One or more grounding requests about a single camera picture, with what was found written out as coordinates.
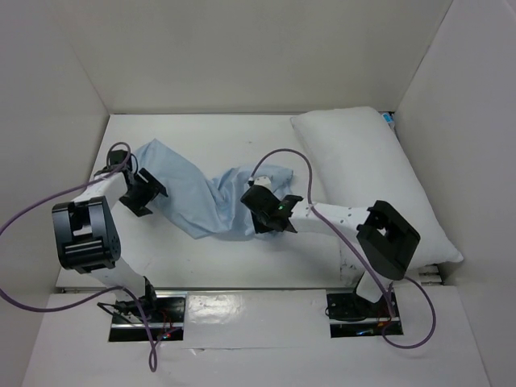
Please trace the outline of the light blue pillowcase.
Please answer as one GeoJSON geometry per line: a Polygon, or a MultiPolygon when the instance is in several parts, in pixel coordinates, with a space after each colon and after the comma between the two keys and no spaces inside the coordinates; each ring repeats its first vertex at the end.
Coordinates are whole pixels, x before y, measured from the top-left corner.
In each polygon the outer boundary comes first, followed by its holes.
{"type": "Polygon", "coordinates": [[[148,170],[167,191],[152,205],[194,239],[209,236],[246,240],[256,236],[249,209],[240,199],[249,188],[253,167],[232,167],[211,179],[159,140],[135,151],[139,167],[148,170]]]}

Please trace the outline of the white pillow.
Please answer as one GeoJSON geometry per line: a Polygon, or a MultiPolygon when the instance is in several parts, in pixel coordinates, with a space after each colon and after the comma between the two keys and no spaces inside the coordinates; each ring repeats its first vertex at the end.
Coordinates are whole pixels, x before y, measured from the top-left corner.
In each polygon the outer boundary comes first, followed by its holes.
{"type": "Polygon", "coordinates": [[[316,110],[293,116],[291,124],[328,203],[369,207],[382,200],[392,205],[421,236],[411,268],[463,260],[396,135],[376,110],[316,110]]]}

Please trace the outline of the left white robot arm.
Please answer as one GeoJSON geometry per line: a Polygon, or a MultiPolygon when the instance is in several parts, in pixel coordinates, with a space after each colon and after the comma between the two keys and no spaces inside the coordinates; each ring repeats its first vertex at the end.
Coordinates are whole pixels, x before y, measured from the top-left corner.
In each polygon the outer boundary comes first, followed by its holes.
{"type": "Polygon", "coordinates": [[[52,221],[62,268],[87,275],[113,288],[115,309],[142,322],[159,312],[154,286],[122,258],[122,244],[111,210],[125,206],[141,218],[152,211],[148,204],[167,198],[165,186],[140,168],[127,150],[109,150],[106,166],[94,174],[94,184],[71,202],[54,205],[52,221]]]}

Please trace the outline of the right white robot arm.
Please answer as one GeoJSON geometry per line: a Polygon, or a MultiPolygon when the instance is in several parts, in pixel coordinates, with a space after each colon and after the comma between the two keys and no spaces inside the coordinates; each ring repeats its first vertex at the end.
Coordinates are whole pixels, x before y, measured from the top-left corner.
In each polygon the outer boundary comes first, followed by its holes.
{"type": "Polygon", "coordinates": [[[271,231],[334,235],[364,268],[352,296],[353,310],[369,316],[387,288],[406,275],[420,243],[420,234],[388,202],[370,207],[345,207],[311,202],[297,195],[282,199],[255,183],[241,197],[250,210],[256,233],[271,231]]]}

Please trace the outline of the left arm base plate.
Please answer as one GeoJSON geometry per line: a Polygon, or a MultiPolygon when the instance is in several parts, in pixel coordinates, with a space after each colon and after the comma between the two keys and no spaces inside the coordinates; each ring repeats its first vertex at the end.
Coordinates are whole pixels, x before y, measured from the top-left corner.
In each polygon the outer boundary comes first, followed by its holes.
{"type": "MultiPolygon", "coordinates": [[[[97,306],[111,316],[110,343],[136,343],[148,340],[140,312],[134,303],[99,302],[97,306]]],[[[179,342],[184,339],[186,293],[157,293],[154,306],[142,303],[153,341],[179,342]]]]}

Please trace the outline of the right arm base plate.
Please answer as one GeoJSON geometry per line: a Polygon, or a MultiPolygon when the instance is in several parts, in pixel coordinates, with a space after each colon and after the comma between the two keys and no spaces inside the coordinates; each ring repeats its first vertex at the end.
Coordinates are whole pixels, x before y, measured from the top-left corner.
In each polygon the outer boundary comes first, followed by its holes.
{"type": "Polygon", "coordinates": [[[383,297],[370,303],[357,297],[351,290],[327,293],[325,315],[329,319],[331,338],[358,338],[386,335],[403,335],[397,300],[391,293],[394,317],[389,314],[383,297]]]}

